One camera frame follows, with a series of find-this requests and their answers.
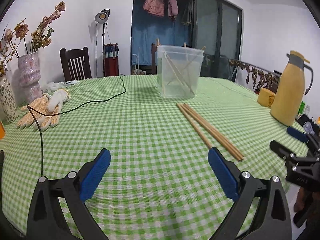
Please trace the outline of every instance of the black cable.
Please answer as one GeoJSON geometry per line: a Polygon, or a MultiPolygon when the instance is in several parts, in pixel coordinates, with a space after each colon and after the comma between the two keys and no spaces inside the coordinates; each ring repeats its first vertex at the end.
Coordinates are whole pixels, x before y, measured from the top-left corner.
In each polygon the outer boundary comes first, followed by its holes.
{"type": "Polygon", "coordinates": [[[70,112],[75,111],[75,110],[79,109],[80,107],[82,107],[82,106],[84,106],[84,105],[87,105],[87,104],[90,104],[90,103],[104,103],[104,102],[108,102],[108,101],[110,101],[111,99],[113,99],[113,98],[115,98],[115,97],[118,97],[118,96],[120,96],[120,95],[123,95],[123,94],[127,91],[127,89],[126,89],[125,86],[124,86],[124,81],[123,81],[123,79],[121,78],[121,76],[124,76],[124,75],[123,75],[123,74],[119,74],[119,78],[120,78],[121,81],[122,81],[122,86],[123,86],[123,88],[124,88],[124,91],[121,92],[121,93],[119,93],[119,94],[116,94],[116,95],[112,96],[111,98],[105,99],[105,100],[93,100],[93,101],[88,101],[88,102],[85,102],[85,103],[77,106],[76,108],[73,108],[73,109],[68,110],[68,111],[65,111],[65,112],[57,113],[57,114],[43,114],[43,113],[37,111],[36,109],[33,109],[31,106],[27,105],[27,108],[28,108],[29,112],[31,113],[33,119],[35,120],[36,125],[38,126],[39,133],[40,133],[40,141],[41,141],[41,176],[43,176],[43,159],[44,159],[44,158],[43,158],[43,155],[44,155],[44,154],[43,154],[43,138],[42,138],[42,131],[41,131],[40,125],[39,125],[37,119],[35,118],[35,116],[33,115],[33,112],[32,112],[32,111],[35,111],[35,112],[38,113],[38,114],[41,114],[41,115],[50,117],[50,116],[56,116],[56,115],[59,115],[59,114],[67,114],[67,113],[70,113],[70,112]]]}
{"type": "Polygon", "coordinates": [[[96,78],[97,78],[97,74],[98,74],[98,62],[97,62],[97,42],[98,42],[98,23],[96,23],[96,78]]]}

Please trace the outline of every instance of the pink hanging clothing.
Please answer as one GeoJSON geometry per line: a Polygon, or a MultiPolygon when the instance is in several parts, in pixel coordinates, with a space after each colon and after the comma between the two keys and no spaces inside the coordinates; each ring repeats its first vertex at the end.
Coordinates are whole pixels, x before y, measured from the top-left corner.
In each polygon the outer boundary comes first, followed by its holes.
{"type": "Polygon", "coordinates": [[[164,0],[145,0],[143,9],[150,14],[164,16],[164,0]]]}
{"type": "Polygon", "coordinates": [[[177,0],[169,0],[168,1],[168,16],[173,21],[176,20],[176,17],[178,15],[178,4],[177,0]]]}

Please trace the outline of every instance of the table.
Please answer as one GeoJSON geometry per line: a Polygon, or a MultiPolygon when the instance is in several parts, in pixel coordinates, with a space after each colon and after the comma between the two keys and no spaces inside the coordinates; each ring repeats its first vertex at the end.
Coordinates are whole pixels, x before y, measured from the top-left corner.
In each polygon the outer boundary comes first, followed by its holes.
{"type": "MultiPolygon", "coordinates": [[[[43,133],[44,174],[63,178],[94,159],[102,148],[111,165],[92,199],[91,214],[110,239],[208,239],[228,213],[227,199],[212,172],[208,149],[175,106],[187,102],[244,154],[238,163],[208,133],[227,160],[254,177],[280,177],[285,190],[284,162],[269,149],[273,139],[298,155],[307,148],[286,133],[257,95],[228,80],[200,77],[190,100],[162,99],[156,76],[123,77],[127,92],[107,103],[84,106],[64,114],[55,128],[43,133]]],[[[90,100],[107,99],[123,91],[119,77],[87,79],[69,88],[69,110],[90,100]]],[[[302,130],[295,123],[294,127],[302,130]]],[[[40,177],[40,137],[32,127],[7,125],[0,141],[5,152],[3,212],[26,232],[31,197],[40,177]]],[[[79,236],[66,203],[61,201],[71,231],[79,236]]],[[[254,202],[243,226],[254,215],[254,202]]]]}

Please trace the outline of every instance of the plastic bin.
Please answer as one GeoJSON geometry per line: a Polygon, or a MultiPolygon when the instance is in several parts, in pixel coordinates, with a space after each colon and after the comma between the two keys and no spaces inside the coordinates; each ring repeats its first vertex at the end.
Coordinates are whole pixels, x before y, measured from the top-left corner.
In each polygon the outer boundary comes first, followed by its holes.
{"type": "Polygon", "coordinates": [[[193,98],[203,61],[203,50],[158,46],[157,85],[164,98],[193,98]]]}

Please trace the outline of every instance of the floral patterned vase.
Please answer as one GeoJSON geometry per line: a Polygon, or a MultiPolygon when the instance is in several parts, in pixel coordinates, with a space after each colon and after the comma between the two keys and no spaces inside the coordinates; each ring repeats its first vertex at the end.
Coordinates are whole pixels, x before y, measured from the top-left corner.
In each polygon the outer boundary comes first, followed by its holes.
{"type": "Polygon", "coordinates": [[[25,91],[27,104],[30,104],[33,100],[42,96],[38,82],[41,78],[38,52],[19,57],[18,68],[21,72],[20,86],[25,91]]]}
{"type": "Polygon", "coordinates": [[[18,114],[11,90],[11,85],[5,75],[0,78],[0,102],[7,123],[12,123],[17,119],[18,114]]]}

